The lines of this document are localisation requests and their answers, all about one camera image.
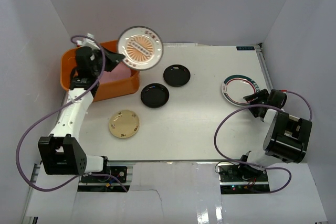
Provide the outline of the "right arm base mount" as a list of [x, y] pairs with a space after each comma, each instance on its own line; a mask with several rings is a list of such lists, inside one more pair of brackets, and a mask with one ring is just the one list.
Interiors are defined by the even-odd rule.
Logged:
[[233, 164], [221, 164], [215, 167], [219, 175], [222, 195], [243, 195], [269, 193], [269, 179], [266, 172]]

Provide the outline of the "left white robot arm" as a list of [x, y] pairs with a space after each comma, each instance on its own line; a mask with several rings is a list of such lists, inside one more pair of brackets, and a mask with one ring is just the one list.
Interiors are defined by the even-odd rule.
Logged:
[[124, 55], [82, 46], [75, 50], [76, 65], [70, 73], [68, 106], [62, 109], [56, 126], [38, 141], [38, 149], [48, 175], [93, 173], [101, 182], [110, 178], [111, 168], [103, 156], [88, 156], [79, 144], [79, 132], [87, 109], [99, 87], [99, 76], [111, 72]]

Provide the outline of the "orange sunburst patterned plate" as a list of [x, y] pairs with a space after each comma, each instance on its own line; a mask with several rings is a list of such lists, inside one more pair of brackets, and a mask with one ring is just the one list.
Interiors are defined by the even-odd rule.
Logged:
[[133, 26], [119, 36], [117, 52], [124, 55], [123, 63], [127, 67], [145, 71], [161, 61], [164, 47], [161, 37], [153, 29]]

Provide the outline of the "white green rimmed plate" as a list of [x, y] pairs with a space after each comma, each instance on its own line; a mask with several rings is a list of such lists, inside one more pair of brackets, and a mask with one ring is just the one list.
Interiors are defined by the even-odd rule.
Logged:
[[248, 106], [249, 101], [245, 96], [253, 95], [260, 91], [259, 85], [250, 77], [241, 74], [228, 76], [221, 86], [224, 98], [235, 106]]

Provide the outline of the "pink plate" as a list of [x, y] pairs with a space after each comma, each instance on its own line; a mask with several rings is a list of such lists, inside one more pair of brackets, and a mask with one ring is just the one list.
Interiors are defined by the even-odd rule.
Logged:
[[100, 84], [115, 82], [131, 77], [131, 69], [123, 63], [118, 64], [111, 72], [105, 71], [100, 79]]

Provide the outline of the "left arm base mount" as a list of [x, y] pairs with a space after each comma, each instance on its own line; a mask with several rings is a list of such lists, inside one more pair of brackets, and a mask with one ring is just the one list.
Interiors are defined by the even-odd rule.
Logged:
[[82, 176], [78, 192], [91, 193], [126, 193], [130, 188], [127, 166], [110, 166], [99, 173]]

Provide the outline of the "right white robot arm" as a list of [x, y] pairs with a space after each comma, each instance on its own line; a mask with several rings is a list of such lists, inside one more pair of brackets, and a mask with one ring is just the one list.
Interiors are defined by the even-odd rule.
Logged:
[[247, 95], [243, 99], [254, 105], [249, 111], [255, 118], [269, 124], [261, 151], [249, 151], [241, 156], [243, 164], [237, 168], [238, 177], [247, 182], [258, 177], [265, 167], [278, 162], [301, 163], [306, 155], [312, 129], [312, 115], [308, 120], [293, 116], [283, 110], [265, 108], [264, 105], [282, 109], [291, 93], [300, 98], [303, 96], [288, 90], [266, 89]]

